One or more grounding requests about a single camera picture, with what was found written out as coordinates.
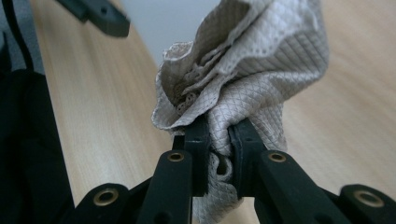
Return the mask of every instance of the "fabric fold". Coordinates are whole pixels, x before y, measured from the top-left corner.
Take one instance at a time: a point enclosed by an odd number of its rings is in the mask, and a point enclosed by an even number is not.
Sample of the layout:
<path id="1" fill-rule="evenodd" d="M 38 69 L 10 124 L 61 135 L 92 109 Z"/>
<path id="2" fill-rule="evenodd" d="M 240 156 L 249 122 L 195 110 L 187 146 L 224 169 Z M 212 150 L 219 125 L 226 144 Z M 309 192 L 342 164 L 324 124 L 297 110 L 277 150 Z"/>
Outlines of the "fabric fold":
<path id="1" fill-rule="evenodd" d="M 198 116 L 208 119 L 209 192 L 194 200 L 201 223 L 218 222 L 239 204 L 228 127 L 250 118 L 269 149 L 286 150 L 283 103 L 321 78 L 328 60 L 319 0 L 222 0 L 193 42 L 164 53 L 153 124 L 183 133 Z"/>

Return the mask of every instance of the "white wall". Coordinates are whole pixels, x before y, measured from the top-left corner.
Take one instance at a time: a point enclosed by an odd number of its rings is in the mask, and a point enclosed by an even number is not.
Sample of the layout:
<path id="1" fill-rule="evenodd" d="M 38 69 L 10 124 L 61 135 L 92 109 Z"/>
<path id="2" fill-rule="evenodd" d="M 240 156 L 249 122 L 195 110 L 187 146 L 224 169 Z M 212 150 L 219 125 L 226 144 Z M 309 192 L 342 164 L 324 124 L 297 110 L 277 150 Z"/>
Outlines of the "white wall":
<path id="1" fill-rule="evenodd" d="M 121 0 L 155 63 L 175 42 L 192 41 L 203 18 L 219 0 Z"/>

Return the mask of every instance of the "textured fabric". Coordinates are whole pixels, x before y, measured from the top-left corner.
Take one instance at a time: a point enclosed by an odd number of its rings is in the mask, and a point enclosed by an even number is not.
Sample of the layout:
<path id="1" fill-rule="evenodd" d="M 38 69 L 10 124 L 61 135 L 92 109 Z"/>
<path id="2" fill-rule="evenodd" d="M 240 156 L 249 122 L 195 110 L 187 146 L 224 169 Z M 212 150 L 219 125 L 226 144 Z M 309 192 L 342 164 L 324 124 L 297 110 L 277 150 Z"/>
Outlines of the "textured fabric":
<path id="1" fill-rule="evenodd" d="M 283 103 L 324 74 L 328 52 L 319 0 L 223 0 L 193 42 L 164 53 L 153 124 L 182 133 L 199 115 L 209 123 L 209 192 L 193 202 L 201 223 L 239 204 L 227 128 L 250 118 L 269 149 L 286 150 Z"/>
<path id="2" fill-rule="evenodd" d="M 30 2 L 28 0 L 11 1 L 14 4 L 15 14 L 17 16 L 18 25 L 21 29 L 21 34 L 23 35 L 23 39 L 32 55 L 35 71 L 40 74 L 44 74 L 44 66 L 37 42 L 37 36 L 35 34 L 35 24 L 33 22 Z M 3 4 L 0 2 L 0 32 L 2 31 L 6 34 L 5 38 L 8 43 L 12 70 L 25 68 L 20 48 L 18 47 L 16 40 L 13 38 L 4 13 Z"/>

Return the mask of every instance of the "wooden table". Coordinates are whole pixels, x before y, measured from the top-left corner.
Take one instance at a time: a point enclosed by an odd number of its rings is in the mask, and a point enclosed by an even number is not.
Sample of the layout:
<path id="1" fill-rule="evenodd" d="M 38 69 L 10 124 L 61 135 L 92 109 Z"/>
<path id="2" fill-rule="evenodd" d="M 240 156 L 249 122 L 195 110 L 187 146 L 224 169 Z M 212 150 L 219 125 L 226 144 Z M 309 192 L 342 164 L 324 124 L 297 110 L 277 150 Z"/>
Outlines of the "wooden table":
<path id="1" fill-rule="evenodd" d="M 150 121 L 156 66 L 126 39 L 31 0 L 75 203 L 92 188 L 152 175 L 171 138 Z M 396 2 L 325 0 L 327 75 L 285 105 L 290 154 L 332 192 L 362 183 L 396 199 Z M 223 223 L 258 223 L 246 200 Z"/>

